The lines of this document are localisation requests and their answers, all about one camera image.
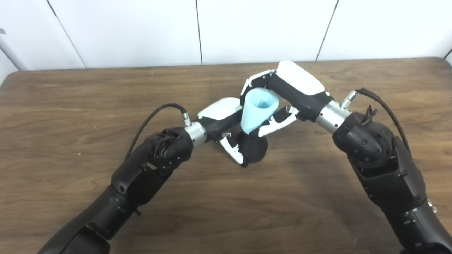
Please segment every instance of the silver metal joint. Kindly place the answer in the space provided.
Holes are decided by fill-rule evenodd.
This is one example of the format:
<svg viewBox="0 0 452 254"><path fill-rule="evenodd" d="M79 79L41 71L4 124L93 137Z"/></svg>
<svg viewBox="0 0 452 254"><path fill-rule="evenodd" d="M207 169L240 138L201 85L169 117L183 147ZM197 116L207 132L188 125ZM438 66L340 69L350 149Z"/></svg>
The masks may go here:
<svg viewBox="0 0 452 254"><path fill-rule="evenodd" d="M190 121L190 117L188 116L187 112L183 113L182 117L184 118L184 125L185 125L185 127L189 127L189 126L192 125L192 122Z"/></svg>
<svg viewBox="0 0 452 254"><path fill-rule="evenodd" d="M355 90L351 91L347 95L347 97L345 97L345 99L342 101L342 103L340 104L340 107L343 109L347 109L350 106L350 104L352 103L352 101L355 99L357 94L358 93Z"/></svg>
<svg viewBox="0 0 452 254"><path fill-rule="evenodd" d="M185 127L185 131L190 135L193 146L200 145L207 139L206 130L198 122L193 122L190 126Z"/></svg>
<svg viewBox="0 0 452 254"><path fill-rule="evenodd" d="M338 102L332 100L320 111L315 122L333 134L350 114L350 111L341 108Z"/></svg>
<svg viewBox="0 0 452 254"><path fill-rule="evenodd" d="M432 208L433 213L438 212L438 209L436 209L436 207L432 204L432 202L428 198L427 198L427 204L430 208Z"/></svg>

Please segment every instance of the metal connector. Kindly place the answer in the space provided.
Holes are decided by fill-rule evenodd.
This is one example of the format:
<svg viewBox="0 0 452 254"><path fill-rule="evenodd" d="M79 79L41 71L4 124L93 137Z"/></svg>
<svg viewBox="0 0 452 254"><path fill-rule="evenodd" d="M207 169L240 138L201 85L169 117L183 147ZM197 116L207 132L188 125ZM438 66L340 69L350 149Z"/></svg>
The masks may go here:
<svg viewBox="0 0 452 254"><path fill-rule="evenodd" d="M188 113L187 112L183 113L182 117L184 118L185 127L190 127L192 125L192 121L190 121L190 117L188 116Z"/></svg>
<svg viewBox="0 0 452 254"><path fill-rule="evenodd" d="M433 213L438 212L438 209L436 209L436 207L432 204L432 202L430 201L430 199L427 199L427 204L430 208L432 208Z"/></svg>
<svg viewBox="0 0 452 254"><path fill-rule="evenodd" d="M350 104L352 103L352 101L355 99L356 94L358 94L355 90L351 91L347 97L345 97L345 99L342 101L342 103L340 104L340 107L343 109L347 109Z"/></svg>

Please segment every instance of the black rounded base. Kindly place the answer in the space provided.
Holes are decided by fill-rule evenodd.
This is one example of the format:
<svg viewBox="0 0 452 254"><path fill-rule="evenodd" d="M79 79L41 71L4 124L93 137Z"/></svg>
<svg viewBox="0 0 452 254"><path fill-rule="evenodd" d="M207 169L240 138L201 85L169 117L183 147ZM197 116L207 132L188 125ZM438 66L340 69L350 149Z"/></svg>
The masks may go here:
<svg viewBox="0 0 452 254"><path fill-rule="evenodd" d="M248 163L259 162L265 157L268 148L268 141L266 137L263 136L253 139L242 131L237 135L236 140L239 144L243 157L248 161Z"/></svg>

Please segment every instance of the black object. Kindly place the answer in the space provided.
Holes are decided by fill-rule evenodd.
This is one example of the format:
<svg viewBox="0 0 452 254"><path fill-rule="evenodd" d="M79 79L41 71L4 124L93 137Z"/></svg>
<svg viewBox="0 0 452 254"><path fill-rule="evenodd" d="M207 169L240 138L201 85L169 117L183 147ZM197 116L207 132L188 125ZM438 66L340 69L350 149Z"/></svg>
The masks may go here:
<svg viewBox="0 0 452 254"><path fill-rule="evenodd" d="M234 125L240 123L242 119L242 113L243 110L240 109L237 112L233 113L232 115L221 120L203 117L197 118L195 121L200 123L206 130L207 135L206 142L208 141L217 142L223 138L222 134L225 130L228 130Z"/></svg>
<svg viewBox="0 0 452 254"><path fill-rule="evenodd" d="M145 139L113 173L111 184L81 214L61 228L38 254L107 254L109 244L138 207L148 203L182 162L193 143L180 127Z"/></svg>
<svg viewBox="0 0 452 254"><path fill-rule="evenodd" d="M406 254L452 254L452 237L428 204L408 145L383 124L353 112L333 134L369 199L381 208Z"/></svg>
<svg viewBox="0 0 452 254"><path fill-rule="evenodd" d="M247 163L256 163L265 157L268 148L268 141L266 137L252 138L245 132L241 131L237 135L236 140L239 144L239 152L243 155Z"/></svg>
<svg viewBox="0 0 452 254"><path fill-rule="evenodd" d="M285 82L276 74L266 76L270 76L270 78L265 78L265 76L259 77L252 81L252 87L247 86L245 88L244 93L240 96L241 106L245 104L246 94L251 89L264 87L273 90L279 96L283 97L290 104L292 104L293 107L298 109L298 119L302 121L310 120L311 122L315 122L315 119L319 116L320 111L322 111L322 109L334 99L325 92L314 95L306 95L291 86L289 83Z"/></svg>
<svg viewBox="0 0 452 254"><path fill-rule="evenodd" d="M142 124L142 125L140 126L140 128L138 129L137 133L135 134L135 137L134 137L133 140L132 140L132 143L130 144L129 149L127 150L126 158L129 157L130 153L132 152L133 147L135 146L135 144L136 144L138 138L140 137L140 134L141 134L141 132L143 131L144 127L146 127L146 125L149 123L149 121L150 121L150 120L151 120L151 119L152 119L152 118L153 118L160 110L162 110L162 109L164 109L164 108L168 108L168 107L177 108L177 109L180 110L180 112L181 112L182 114L184 114L184 113L187 112L187 110L186 110L184 107L182 107L181 105L176 104L176 103L168 103L168 104L164 104L164 105L161 105L160 107L156 108L156 109L154 110L154 112L152 112L152 113L146 118L146 120L144 120L143 124Z"/></svg>

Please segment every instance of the wooden table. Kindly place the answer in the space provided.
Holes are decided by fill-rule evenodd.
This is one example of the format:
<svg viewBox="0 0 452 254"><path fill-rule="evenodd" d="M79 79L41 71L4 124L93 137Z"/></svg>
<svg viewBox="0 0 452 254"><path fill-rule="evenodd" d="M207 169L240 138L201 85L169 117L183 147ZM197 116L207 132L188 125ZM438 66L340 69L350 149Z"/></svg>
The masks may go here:
<svg viewBox="0 0 452 254"><path fill-rule="evenodd" d="M452 233L452 68L443 59L301 62L341 101L379 94L398 116L438 216ZM194 117L277 64L23 71L0 88L0 253L36 253L109 184L136 130L161 104ZM380 108L376 120L393 128ZM181 126L166 109L145 134ZM111 241L128 254L397 254L401 247L331 135L295 122L243 169L197 147Z"/></svg>

